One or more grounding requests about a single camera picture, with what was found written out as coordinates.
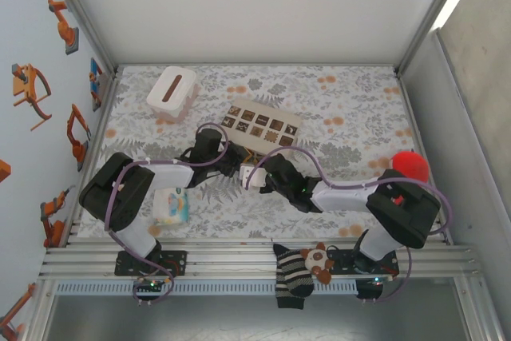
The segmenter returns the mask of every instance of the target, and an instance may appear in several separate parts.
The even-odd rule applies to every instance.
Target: baby wipes package
[[[157,189],[154,192],[153,217],[155,225],[187,224],[188,194],[186,189]]]

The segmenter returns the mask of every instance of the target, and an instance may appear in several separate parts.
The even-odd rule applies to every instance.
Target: tissue box
[[[180,123],[199,93],[197,75],[190,69],[167,67],[147,96],[157,118]]]
[[[153,217],[155,225],[188,223],[188,194],[184,188],[157,189],[154,192]]]

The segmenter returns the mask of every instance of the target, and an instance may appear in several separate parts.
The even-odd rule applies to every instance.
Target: floral tablecloth
[[[220,123],[232,100],[246,97],[299,115],[297,145],[313,152],[331,179],[379,176],[398,151],[414,147],[398,81],[391,67],[194,65],[200,92],[180,124],[156,119],[145,98],[163,66],[128,66],[101,143],[99,169],[115,152],[139,159],[171,159],[192,146],[198,125]],[[301,153],[290,159],[304,175],[317,174]],[[160,237],[263,237],[273,239],[359,236],[375,224],[370,213],[302,213],[277,193],[244,191],[237,177],[215,177],[188,191],[190,221]],[[153,196],[141,215],[153,224]],[[78,236],[107,236],[87,211]]]

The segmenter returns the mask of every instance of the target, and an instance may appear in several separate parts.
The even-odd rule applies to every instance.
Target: tissue box slot
[[[174,81],[172,82],[170,87],[168,88],[167,93],[165,94],[165,96],[163,96],[163,99],[161,99],[164,103],[166,103],[168,101],[168,99],[170,99],[170,97],[172,96],[172,94],[176,90],[176,87],[177,87],[177,85],[179,84],[179,82],[181,81],[182,78],[183,77],[181,75],[177,75],[176,76],[176,78],[174,79]]]

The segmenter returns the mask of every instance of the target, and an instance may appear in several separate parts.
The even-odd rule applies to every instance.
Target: stuffed toy
[[[325,244],[318,243],[316,249],[302,249],[300,255],[305,259],[305,268],[316,276],[320,283],[330,283],[330,269],[334,266],[334,261],[328,258]]]

